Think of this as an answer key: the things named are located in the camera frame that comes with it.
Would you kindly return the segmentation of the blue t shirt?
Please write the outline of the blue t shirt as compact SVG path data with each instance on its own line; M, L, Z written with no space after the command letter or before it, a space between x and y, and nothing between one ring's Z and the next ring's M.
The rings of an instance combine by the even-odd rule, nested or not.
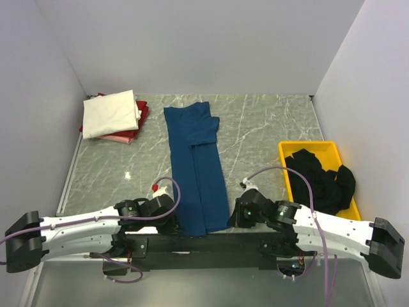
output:
M208 102L164 108L171 171L180 186L176 216L183 234L202 237L225 230L230 217L228 194L217 148L220 118Z

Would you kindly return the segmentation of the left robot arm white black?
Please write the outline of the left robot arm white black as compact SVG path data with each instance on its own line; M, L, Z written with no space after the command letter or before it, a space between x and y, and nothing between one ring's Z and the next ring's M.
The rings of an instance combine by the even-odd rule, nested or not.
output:
M22 215L5 232L2 265L8 273L28 271L44 260L76 253L126 253L126 232L160 228L174 219L179 205L168 194L152 199L124 200L106 209L65 217L40 217L37 211Z

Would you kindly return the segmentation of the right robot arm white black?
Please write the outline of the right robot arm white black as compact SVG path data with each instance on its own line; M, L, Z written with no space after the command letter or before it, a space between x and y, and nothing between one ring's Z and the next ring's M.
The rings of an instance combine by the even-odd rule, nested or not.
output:
M262 250L272 256L329 253L366 263L380 276L401 277L405 240L386 219L356 221L312 213L305 205L272 201L257 189L248 189L236 199L228 226L252 228L257 224L281 236L262 243Z

